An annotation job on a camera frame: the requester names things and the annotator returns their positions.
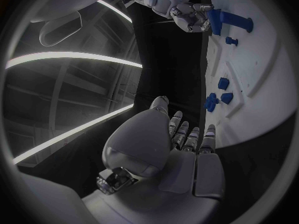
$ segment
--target curved light strip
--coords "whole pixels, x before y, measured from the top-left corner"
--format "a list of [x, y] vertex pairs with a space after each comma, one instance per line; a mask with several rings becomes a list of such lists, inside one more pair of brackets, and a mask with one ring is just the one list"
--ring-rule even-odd
[[135, 62], [126, 61], [126, 60], [122, 60], [110, 56], [102, 56], [102, 55], [82, 53], [82, 52], [55, 51], [55, 52], [33, 53], [33, 54], [24, 55], [24, 56], [11, 59], [10, 61], [7, 62], [6, 69], [20, 63], [41, 60], [41, 59], [49, 59], [49, 58], [84, 58], [84, 59], [93, 59], [93, 60], [101, 60], [101, 61], [111, 61], [111, 62], [122, 63], [125, 65], [142, 68], [142, 65], [137, 64]]
[[110, 8], [111, 10], [115, 11], [116, 13], [118, 13], [120, 16], [123, 16], [126, 20], [128, 20], [129, 22], [132, 22], [132, 20], [127, 16], [125, 15], [123, 12], [117, 10], [115, 7], [111, 6], [110, 4], [102, 1], [102, 0], [98, 0], [98, 2], [108, 8]]
[[50, 140], [48, 140], [48, 141], [40, 144], [39, 146], [36, 146], [33, 149], [31, 149], [31, 150], [29, 150], [29, 151], [21, 154], [20, 156], [14, 158], [13, 159], [13, 164], [17, 164], [20, 161], [24, 160], [25, 158], [28, 158], [28, 157], [36, 154], [37, 152], [39, 152], [39, 151], [41, 151], [41, 150], [43, 150], [43, 149], [45, 149], [45, 148], [47, 148], [47, 147], [49, 147], [49, 146], [57, 143], [57, 142], [65, 139], [65, 138], [67, 138], [67, 137], [69, 137], [69, 136], [71, 136], [71, 135], [73, 135], [73, 134], [75, 134], [77, 132], [80, 132], [80, 131], [82, 131], [82, 130], [84, 130], [84, 129], [86, 129], [86, 128], [88, 128], [88, 127], [90, 127], [90, 126], [92, 126], [92, 125], [94, 125], [96, 123], [99, 123], [99, 122], [101, 122], [101, 121], [103, 121], [103, 120], [105, 120], [107, 118], [111, 118], [112, 116], [115, 116], [115, 115], [117, 115], [120, 112], [126, 111], [126, 110], [132, 108], [133, 106], [134, 106], [134, 104], [126, 106], [126, 107], [124, 107], [124, 108], [122, 108], [120, 110], [117, 110], [117, 111], [114, 111], [114, 112], [109, 113], [107, 115], [104, 115], [104, 116], [102, 116], [100, 118], [97, 118], [97, 119], [95, 119], [93, 121], [90, 121], [90, 122], [88, 122], [86, 124], [83, 124], [83, 125], [81, 125], [81, 126], [79, 126], [77, 128], [74, 128], [74, 129], [72, 129], [70, 131], [67, 131], [67, 132], [65, 132], [65, 133], [63, 133], [63, 134], [61, 134], [61, 135], [59, 135], [59, 136], [57, 136], [57, 137], [55, 137], [53, 139], [50, 139]]

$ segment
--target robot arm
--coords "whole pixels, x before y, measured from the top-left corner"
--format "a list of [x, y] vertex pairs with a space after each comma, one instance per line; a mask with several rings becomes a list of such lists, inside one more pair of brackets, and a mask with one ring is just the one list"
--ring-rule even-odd
[[150, 7], [156, 14], [173, 19], [185, 32], [205, 32], [210, 28], [206, 12], [214, 9], [212, 4], [193, 4], [189, 0], [135, 0]]

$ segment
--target blue object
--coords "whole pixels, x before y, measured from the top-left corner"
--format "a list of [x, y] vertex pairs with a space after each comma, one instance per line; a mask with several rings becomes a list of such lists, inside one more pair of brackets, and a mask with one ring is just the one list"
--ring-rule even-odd
[[216, 104], [219, 104], [219, 99], [216, 98], [215, 93], [211, 93], [209, 97], [207, 97], [206, 103], [204, 103], [204, 107], [209, 111], [213, 112]]
[[231, 38], [231, 37], [229, 37], [229, 36], [227, 36], [226, 38], [225, 38], [225, 43], [226, 44], [235, 44], [236, 46], [238, 45], [238, 39], [236, 39], [236, 40], [234, 40], [233, 38]]
[[253, 30], [253, 22], [251, 18], [244, 18], [235, 14], [222, 11], [220, 13], [220, 21], [245, 29], [248, 32]]
[[228, 105], [232, 101], [233, 98], [234, 98], [233, 93], [224, 93], [221, 96], [221, 101]]
[[222, 90], [226, 90], [229, 85], [229, 80], [221, 77], [218, 83], [218, 88]]
[[207, 12], [208, 17], [210, 19], [212, 31], [215, 35], [219, 35], [219, 36], [222, 28], [222, 23], [220, 21], [220, 12], [221, 9], [217, 9], [217, 10], [213, 9]]

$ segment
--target overhead light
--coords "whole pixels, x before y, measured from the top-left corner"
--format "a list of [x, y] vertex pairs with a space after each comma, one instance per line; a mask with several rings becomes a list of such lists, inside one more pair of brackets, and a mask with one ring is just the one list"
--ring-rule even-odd
[[120, 16], [123, 16], [126, 20], [128, 20], [129, 22], [132, 22], [132, 20], [127, 16], [125, 15], [123, 12], [117, 10], [115, 7], [111, 6], [110, 4], [102, 1], [102, 0], [98, 0], [98, 2], [108, 8], [110, 8], [111, 10], [115, 11], [116, 13], [118, 13]]
[[84, 129], [86, 129], [86, 128], [94, 125], [94, 124], [97, 124], [97, 123], [99, 123], [101, 121], [104, 121], [107, 118], [111, 118], [113, 116], [116, 116], [117, 114], [119, 114], [119, 113], [121, 113], [123, 111], [126, 111], [126, 110], [132, 108], [133, 106], [134, 106], [134, 104], [126, 106], [126, 107], [124, 107], [122, 109], [119, 109], [119, 110], [114, 111], [112, 113], [106, 114], [106, 115], [104, 115], [104, 116], [102, 116], [100, 118], [97, 118], [97, 119], [95, 119], [93, 121], [90, 121], [90, 122], [88, 122], [86, 124], [83, 124], [83, 125], [81, 125], [81, 126], [79, 126], [77, 128], [74, 128], [74, 129], [72, 129], [70, 131], [67, 131], [67, 132], [65, 132], [65, 133], [63, 133], [63, 134], [61, 134], [61, 135], [59, 135], [59, 136], [57, 136], [57, 137], [55, 137], [53, 139], [50, 139], [50, 140], [48, 140], [48, 141], [40, 144], [39, 146], [36, 146], [33, 149], [31, 149], [31, 150], [29, 150], [29, 151], [21, 154], [20, 156], [14, 158], [13, 159], [13, 164], [17, 164], [17, 163], [21, 162], [22, 160], [24, 160], [24, 159], [26, 159], [26, 158], [28, 158], [28, 157], [36, 154], [37, 152], [39, 152], [39, 151], [41, 151], [41, 150], [43, 150], [43, 149], [45, 149], [45, 148], [47, 148], [47, 147], [49, 147], [49, 146], [57, 143], [57, 142], [65, 139], [65, 138], [67, 138], [67, 137], [69, 137], [69, 136], [71, 136], [71, 135], [73, 135], [73, 134], [75, 134], [77, 132], [80, 132], [80, 131], [82, 131], [82, 130], [84, 130]]
[[55, 51], [55, 52], [40, 52], [28, 54], [20, 57], [16, 57], [11, 59], [6, 64], [6, 69], [17, 64], [21, 64], [28, 61], [35, 61], [41, 59], [49, 59], [49, 58], [83, 58], [83, 59], [93, 59], [93, 60], [101, 60], [101, 61], [111, 61], [116, 63], [122, 63], [125, 65], [136, 66], [142, 68], [141, 64], [137, 64], [135, 62], [126, 61], [114, 57], [102, 56], [96, 54], [82, 53], [82, 52], [70, 52], [70, 51]]

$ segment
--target fluorescent light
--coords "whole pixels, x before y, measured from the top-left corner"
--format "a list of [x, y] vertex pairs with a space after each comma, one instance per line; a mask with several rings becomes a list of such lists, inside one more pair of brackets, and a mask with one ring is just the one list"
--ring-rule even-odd
[[11, 59], [10, 61], [7, 62], [6, 69], [20, 63], [41, 60], [41, 59], [49, 59], [49, 58], [84, 58], [84, 59], [93, 59], [93, 60], [101, 60], [101, 61], [111, 61], [111, 62], [122, 63], [125, 65], [142, 68], [142, 65], [140, 64], [114, 58], [114, 57], [109, 57], [109, 56], [102, 56], [102, 55], [82, 53], [82, 52], [55, 51], [55, 52], [33, 53], [33, 54], [24, 55], [24, 56]]
[[95, 119], [93, 121], [90, 121], [90, 122], [88, 122], [86, 124], [83, 124], [83, 125], [81, 125], [81, 126], [79, 126], [77, 128], [74, 128], [74, 129], [72, 129], [70, 131], [67, 131], [67, 132], [65, 132], [65, 133], [63, 133], [63, 134], [61, 134], [61, 135], [59, 135], [59, 136], [57, 136], [57, 137], [55, 137], [53, 139], [50, 139], [50, 140], [46, 141], [45, 143], [42, 143], [39, 146], [36, 146], [33, 149], [31, 149], [31, 150], [29, 150], [29, 151], [21, 154], [20, 156], [14, 158], [13, 159], [13, 163], [17, 164], [18, 162], [24, 160], [25, 158], [28, 158], [28, 157], [36, 154], [37, 152], [39, 152], [39, 151], [41, 151], [41, 150], [43, 150], [43, 149], [45, 149], [45, 148], [47, 148], [47, 147], [49, 147], [49, 146], [51, 146], [51, 145], [53, 145], [55, 143], [57, 143], [57, 142], [65, 139], [65, 138], [67, 138], [68, 136], [71, 136], [71, 135], [73, 135], [73, 134], [75, 134], [77, 132], [80, 132], [80, 131], [82, 131], [82, 130], [84, 130], [84, 129], [86, 129], [86, 128], [88, 128], [88, 127], [90, 127], [90, 126], [92, 126], [92, 125], [94, 125], [96, 123], [99, 123], [99, 122], [101, 122], [101, 121], [103, 121], [103, 120], [105, 120], [107, 118], [111, 118], [112, 116], [115, 116], [115, 115], [117, 115], [120, 112], [126, 111], [126, 110], [132, 108], [133, 106], [134, 106], [134, 104], [126, 106], [126, 107], [124, 107], [124, 108], [122, 108], [120, 110], [117, 110], [117, 111], [114, 111], [114, 112], [109, 113], [107, 115], [104, 115], [104, 116], [102, 116], [100, 118], [97, 118], [97, 119]]
[[110, 4], [102, 1], [102, 0], [98, 0], [98, 2], [108, 8], [110, 8], [111, 10], [115, 11], [116, 13], [118, 13], [120, 16], [123, 16], [126, 20], [128, 20], [129, 22], [132, 22], [132, 20], [127, 16], [125, 15], [124, 13], [122, 13], [121, 11], [117, 10], [115, 7], [111, 6]]

